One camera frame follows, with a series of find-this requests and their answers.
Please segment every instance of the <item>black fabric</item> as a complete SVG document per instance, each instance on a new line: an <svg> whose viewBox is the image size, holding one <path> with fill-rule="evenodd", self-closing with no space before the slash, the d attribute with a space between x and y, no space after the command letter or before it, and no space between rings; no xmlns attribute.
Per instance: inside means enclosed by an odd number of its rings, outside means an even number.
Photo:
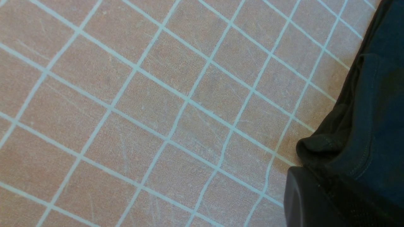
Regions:
<svg viewBox="0 0 404 227"><path fill-rule="evenodd" d="M404 226L403 145L404 0L383 0L333 110L297 143L304 167L288 172L288 225L322 226L312 217L330 212L330 226Z"/></svg>

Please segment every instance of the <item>tile grout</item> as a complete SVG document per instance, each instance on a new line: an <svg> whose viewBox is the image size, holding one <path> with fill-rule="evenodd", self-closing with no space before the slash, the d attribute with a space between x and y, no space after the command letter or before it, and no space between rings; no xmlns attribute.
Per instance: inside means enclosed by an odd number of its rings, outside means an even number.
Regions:
<svg viewBox="0 0 404 227"><path fill-rule="evenodd" d="M47 143L49 143L49 144L52 144L53 146L55 146L55 147L61 149L62 151L66 152L66 153L68 153L68 154L70 154L70 155L73 155L74 157L79 157L79 156L80 156L79 153L77 153L77 152L75 152L75 151L73 151L73 150L71 150L71 149L65 147L64 145L62 145L62 144L60 144L60 143L54 141L53 139L51 139L51 138L49 138L49 137L47 137L47 136L41 134L40 132L38 132L38 131L36 131L36 130L30 128L29 126L26 126L26 125L24 125L23 123L20 123L20 122L16 121L14 118L12 118L12 117L10 117L10 116L8 116L8 115L2 113L2 112L0 112L0 117L4 118L4 119L6 119L6 120L8 120L8 121L10 121L10 122L16 122L16 124L17 124L18 127L20 127L20 128L22 128L22 129L24 129L24 130L26 130L26 131L32 133L33 135L35 135L35 136L39 137L40 139L44 140L45 142L47 142ZM115 172L114 170L111 170L111 169L109 169L108 167L105 167L105 166L103 166L103 165L101 165L101 164L99 164L99 163L97 163L97 162L95 162L95 161L93 161L93 160L91 160L91 159L85 157L85 156L82 157L82 161L85 161L85 162L87 162L88 164L93 165L94 167L101 169L102 171L108 173L109 175L112 175L112 176L114 176L114 177L116 177L116 178L118 178L118 179L121 179L121 180L123 180L123 181L129 183L129 184L132 184L132 185L135 186L135 187L140 187L140 183L137 183L136 181L134 181L134 180L132 180L132 179L129 179L128 177L125 177L125 176L121 175L120 173ZM146 187L146 186L144 186L142 189L145 190L145 191L147 191L148 193L150 193L150 194L152 194L152 195L154 195L154 196L160 198L160 199L163 199L163 200L165 200L165 201L167 201L167 202L170 202L171 204L173 204L173 205L175 205L175 206L177 206L177 207L179 207L179 208L181 208L181 209L183 209L183 210L185 210L185 211L188 211L189 213L191 213L191 211L192 211L190 208L188 208L188 207L186 207L186 206L184 206L184 205L182 205L182 204L180 204L180 203L178 203L178 202L176 202L176 201L174 201L174 200L172 200L172 199L166 197L165 195L162 195L162 194L160 194L160 193L158 193L158 192L156 192L156 191L154 191L154 190L152 190L152 189L150 189L150 188L148 188L148 187ZM213 223L215 223L213 220L210 220L210 221L209 221L209 218L207 218L207 217L205 217L205 216L203 216L203 215L201 215L201 214L197 214L196 216L198 216L198 217L200 217L200 218L202 218L202 219L204 219L204 220L206 220L206 221L208 221L208 222L213 222Z"/></svg>
<svg viewBox="0 0 404 227"><path fill-rule="evenodd" d="M286 30L287 27L289 26L290 21L292 20L292 17L293 17L293 15L295 14L295 12L296 12L296 10L297 10L297 7L299 6L300 1L301 1L301 0L297 0L297 1L296 1L296 4L295 4L295 6L293 7L292 12L290 13L290 15L289 15L289 17L288 17L289 20L286 20L285 26L283 27L283 29L282 29L282 31L281 31L281 34L280 34L280 36L279 36L279 38L278 38L278 40L277 40L277 44L276 44L276 45L274 46L274 48L271 50L271 54L273 54L273 52L275 51L277 45L278 45L279 42L280 42L280 39L281 39L282 36L283 36L283 33L285 32L285 30ZM279 138L278 144L280 144L280 141L282 140L282 138L283 138L283 136L284 136L284 131L282 132L282 135L281 135L281 137ZM275 147L275 151L274 151L275 154L278 153L278 149L279 149L278 144L277 144L277 146ZM267 190L268 190L269 173L270 173L270 170L271 170L272 163L273 163L273 161L275 160L275 154L272 155L272 157L271 157L271 159L270 159L270 161L269 161L269 163L268 163L267 170L266 170L266 172L265 172L265 184L264 184L264 188L262 189L262 194L266 194L266 192L267 192ZM251 220L251 217L253 216L253 213L254 213L255 209L257 208L258 204L261 202L261 200L262 200L263 197L264 197L263 195L260 195L259 198L257 199L257 201L254 203L254 205L251 207L251 210L250 210L250 212L248 213L248 216L247 216L247 218L246 218L246 220L245 220L245 222L244 222L244 227L247 227L248 223L249 223L250 220Z"/></svg>
<svg viewBox="0 0 404 227"><path fill-rule="evenodd" d="M86 16L86 18L83 20L83 22L80 24L80 27L78 28L77 31L74 31L74 35L68 40L68 42L65 44L65 46L62 48L61 51L59 51L55 57L52 59L51 63L53 62L53 64L49 63L49 66L46 68L47 71L50 71L52 66L56 63L56 61L60 58L60 56L62 56L62 54L67 50L67 48L74 42L74 40L79 36L79 31L83 30L83 28L86 26L86 24L90 21L91 17L95 14L96 10L98 9L98 7L101 5L103 0L98 0L95 5L92 7L91 11L88 13L88 15ZM68 183L70 176L73 174L73 171L75 170L75 168L77 167L78 163L80 162L80 157L78 157L76 159L76 161L73 163L73 165L71 166L69 172L67 173L67 175L65 176L64 180L62 181L62 183L60 184L58 190L56 191L55 195L53 196L50 205L54 205L55 202L57 201L57 199L59 198L60 194L62 193L65 185ZM45 212L43 213L43 215L41 216L41 218L39 219L38 223L36 224L36 227L41 227L42 223L45 221L46 217L48 216L49 212L50 212L50 206L48 206L45 210Z"/></svg>
<svg viewBox="0 0 404 227"><path fill-rule="evenodd" d="M237 9L236 9L236 11L234 12L233 16L231 17L230 21L228 22L228 25L226 26L226 29L223 31L223 34L222 34L220 40L219 40L218 43L216 44L216 47L215 47L214 51L212 52L212 56L210 57L210 62L208 62L207 65L210 65L210 64L213 62L213 57L215 56L216 52L218 51L218 49L219 49L221 43L223 42L223 40L224 40L225 36L227 35L228 31L230 30L231 24L232 24L233 21L236 19L237 15L238 15L238 13L240 12L240 10L241 10L241 8L242 8L242 6L243 6L243 4L244 4L245 1L246 1L246 0L241 0L241 1L240 1L239 5L238 5L238 7L237 7ZM224 142L224 144L223 144L223 148L222 148L222 151L221 151L220 159L219 159L219 162L218 162L218 164L217 164L217 168L218 168L218 169L220 168L221 163L223 162L223 159L224 159L224 152L225 152L227 143L229 142L232 133L233 133L233 131L230 130L230 131L229 131L229 134L228 134L228 136L227 136L227 138L226 138L226 140L225 140L225 142ZM193 220L193 218L194 218L194 216L195 216L195 214L196 214L197 210L199 209L199 206L200 206L200 204L201 204L201 202L202 202L203 196L204 196L204 194L205 194L205 192L206 192L206 190L207 190L209 184L211 183L211 181L213 180L213 178L214 178L215 175L217 174L217 172L218 172L218 170L215 169L215 170L212 172L212 174L210 175L209 179L206 181L205 185L203 186L203 188L202 188L202 190L201 190L201 192L200 192L200 194L199 194L199 196L198 196L198 200L197 200L197 202L196 202L196 204L195 204L194 210L193 210L191 216L189 217L189 220L187 221L187 224L186 224L187 227L191 225L192 220Z"/></svg>

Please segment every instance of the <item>scratch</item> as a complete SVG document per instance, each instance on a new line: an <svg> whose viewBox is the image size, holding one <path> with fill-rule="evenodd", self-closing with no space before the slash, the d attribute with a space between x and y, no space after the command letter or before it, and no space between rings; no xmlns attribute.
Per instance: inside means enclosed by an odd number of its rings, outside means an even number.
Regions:
<svg viewBox="0 0 404 227"><path fill-rule="evenodd" d="M94 119L92 116L88 115L84 110L82 110L80 107L78 107L74 102L70 101L65 95L63 95L62 93L60 93L58 90L56 90L55 88L53 88L51 85L49 84L45 84L46 86L48 86L50 89L52 89L53 91L55 91L57 94L59 94L60 96L62 96L62 98L64 100L66 100L68 103L72 104L74 107L76 107L80 113L86 115L87 117Z"/></svg>
<svg viewBox="0 0 404 227"><path fill-rule="evenodd" d="M89 197L90 197L91 218L92 218L92 220L93 220L93 223L95 223L95 221L94 221L94 207L93 207L93 199L92 199L92 197L91 197L91 194L90 194L90 193L89 193L88 195L89 195Z"/></svg>
<svg viewBox="0 0 404 227"><path fill-rule="evenodd" d="M17 39L18 44L20 44L21 46L25 47L26 49L28 49L29 51L31 51L32 53L39 55L41 58L46 59L48 61L50 61L49 58L47 58L46 56L38 53L37 51L35 51L34 49L32 49L31 47L27 46L25 43L23 43L21 40Z"/></svg>

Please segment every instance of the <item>floor tile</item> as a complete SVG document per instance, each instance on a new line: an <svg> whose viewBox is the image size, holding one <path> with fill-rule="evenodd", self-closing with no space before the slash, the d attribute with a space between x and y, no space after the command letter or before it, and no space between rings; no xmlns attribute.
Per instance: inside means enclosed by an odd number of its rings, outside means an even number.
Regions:
<svg viewBox="0 0 404 227"><path fill-rule="evenodd" d="M364 37L373 14L374 10L364 0L351 0L347 2L341 19Z"/></svg>
<svg viewBox="0 0 404 227"><path fill-rule="evenodd" d="M228 127L187 105L171 139L216 165L228 134Z"/></svg>
<svg viewBox="0 0 404 227"><path fill-rule="evenodd" d="M0 15L0 42L42 66L73 35L73 30L29 1L7 1Z"/></svg>
<svg viewBox="0 0 404 227"><path fill-rule="evenodd" d="M141 73L136 73L117 109L153 130L168 135L184 100Z"/></svg>
<svg viewBox="0 0 404 227"><path fill-rule="evenodd" d="M55 205L94 224L113 226L135 189L133 185L81 161Z"/></svg>
<svg viewBox="0 0 404 227"><path fill-rule="evenodd" d="M284 65L271 59L256 90L292 113L306 82Z"/></svg>
<svg viewBox="0 0 404 227"><path fill-rule="evenodd" d="M105 0L84 31L131 62L137 63L157 28L124 2Z"/></svg>
<svg viewBox="0 0 404 227"><path fill-rule="evenodd" d="M345 0L322 0L337 15L342 9Z"/></svg>
<svg viewBox="0 0 404 227"><path fill-rule="evenodd" d="M234 21L268 50L274 46L285 23L286 20L262 0L247 0Z"/></svg>
<svg viewBox="0 0 404 227"><path fill-rule="evenodd" d="M146 181L146 186L191 209L213 169L167 145Z"/></svg>
<svg viewBox="0 0 404 227"><path fill-rule="evenodd" d="M213 227L214 225L210 224L209 222L207 222L201 218L194 217L190 226L191 227Z"/></svg>
<svg viewBox="0 0 404 227"><path fill-rule="evenodd" d="M121 226L185 226L190 216L185 210L141 191Z"/></svg>
<svg viewBox="0 0 404 227"><path fill-rule="evenodd" d="M205 63L201 56L162 32L141 67L175 90L188 95Z"/></svg>
<svg viewBox="0 0 404 227"><path fill-rule="evenodd" d="M21 122L80 152L105 112L104 107L47 77Z"/></svg>
<svg viewBox="0 0 404 227"><path fill-rule="evenodd" d="M258 194L217 173L203 196L198 212L227 226L242 226Z"/></svg>
<svg viewBox="0 0 404 227"><path fill-rule="evenodd" d="M112 113L101 127L86 157L136 182L141 182L163 141Z"/></svg>
<svg viewBox="0 0 404 227"><path fill-rule="evenodd" d="M272 155L233 133L227 145L222 169L247 184L262 190L265 174Z"/></svg>
<svg viewBox="0 0 404 227"><path fill-rule="evenodd" d="M289 25L274 54L308 78L320 52L319 46Z"/></svg>
<svg viewBox="0 0 404 227"><path fill-rule="evenodd" d="M283 208L263 198L255 208L248 226L286 227Z"/></svg>
<svg viewBox="0 0 404 227"><path fill-rule="evenodd" d="M310 130L292 120L285 136L279 146L278 154L284 156L296 165L301 165L299 157L296 154L296 144L299 139L303 139L313 134Z"/></svg>
<svg viewBox="0 0 404 227"><path fill-rule="evenodd" d="M137 7L145 11L155 20L163 22L164 18L173 6L175 0L129 0L129 2L135 4Z"/></svg>
<svg viewBox="0 0 404 227"><path fill-rule="evenodd" d="M328 53L324 53L311 81L331 97L337 99L347 74L348 70L344 66Z"/></svg>
<svg viewBox="0 0 404 227"><path fill-rule="evenodd" d="M229 20L234 15L240 4L239 0L205 0L205 2Z"/></svg>
<svg viewBox="0 0 404 227"><path fill-rule="evenodd" d="M295 116L311 128L317 129L333 107L334 103L328 97L308 86Z"/></svg>
<svg viewBox="0 0 404 227"><path fill-rule="evenodd" d="M15 117L41 72L0 49L0 111Z"/></svg>
<svg viewBox="0 0 404 227"><path fill-rule="evenodd" d="M265 0L280 10L287 17L292 13L297 0Z"/></svg>
<svg viewBox="0 0 404 227"><path fill-rule="evenodd" d="M87 17L90 10L93 8L97 0L76 1L76 0L39 0L59 15L66 18L76 26L80 26L83 20Z"/></svg>
<svg viewBox="0 0 404 227"><path fill-rule="evenodd" d="M0 150L0 181L50 202L75 160L16 127Z"/></svg>
<svg viewBox="0 0 404 227"><path fill-rule="evenodd" d="M275 149L289 117L257 95L252 95L237 128L264 146Z"/></svg>
<svg viewBox="0 0 404 227"><path fill-rule="evenodd" d="M0 187L0 225L34 227L46 207Z"/></svg>
<svg viewBox="0 0 404 227"><path fill-rule="evenodd" d="M197 0L179 3L167 28L210 56L227 23Z"/></svg>
<svg viewBox="0 0 404 227"><path fill-rule="evenodd" d="M111 103L132 69L79 36L52 71L104 102Z"/></svg>
<svg viewBox="0 0 404 227"><path fill-rule="evenodd" d="M266 194L283 203L285 194L286 176L290 165L278 158L274 159L269 170L268 189Z"/></svg>
<svg viewBox="0 0 404 227"><path fill-rule="evenodd" d="M214 61L252 86L266 58L267 54L263 50L230 28Z"/></svg>
<svg viewBox="0 0 404 227"><path fill-rule="evenodd" d="M3 138L10 126L11 122L4 118L0 118L0 138Z"/></svg>
<svg viewBox="0 0 404 227"><path fill-rule="evenodd" d="M214 65L210 65L192 100L233 124L249 92Z"/></svg>
<svg viewBox="0 0 404 227"><path fill-rule="evenodd" d="M48 216L46 217L45 221L42 223L42 227L55 227L55 226L89 227L88 225L79 222L69 216L51 210Z"/></svg>
<svg viewBox="0 0 404 227"><path fill-rule="evenodd" d="M337 18L317 0L302 0L292 20L319 43L324 44Z"/></svg>
<svg viewBox="0 0 404 227"><path fill-rule="evenodd" d="M338 22L327 49L348 67L351 67L361 43L362 40L347 26Z"/></svg>

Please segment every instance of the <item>tiled floor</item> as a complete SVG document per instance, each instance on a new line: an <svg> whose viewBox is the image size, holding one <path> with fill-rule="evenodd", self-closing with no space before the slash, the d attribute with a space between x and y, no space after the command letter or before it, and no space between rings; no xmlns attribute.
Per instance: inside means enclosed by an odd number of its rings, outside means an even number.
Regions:
<svg viewBox="0 0 404 227"><path fill-rule="evenodd" d="M0 226L284 226L377 0L0 0Z"/></svg>

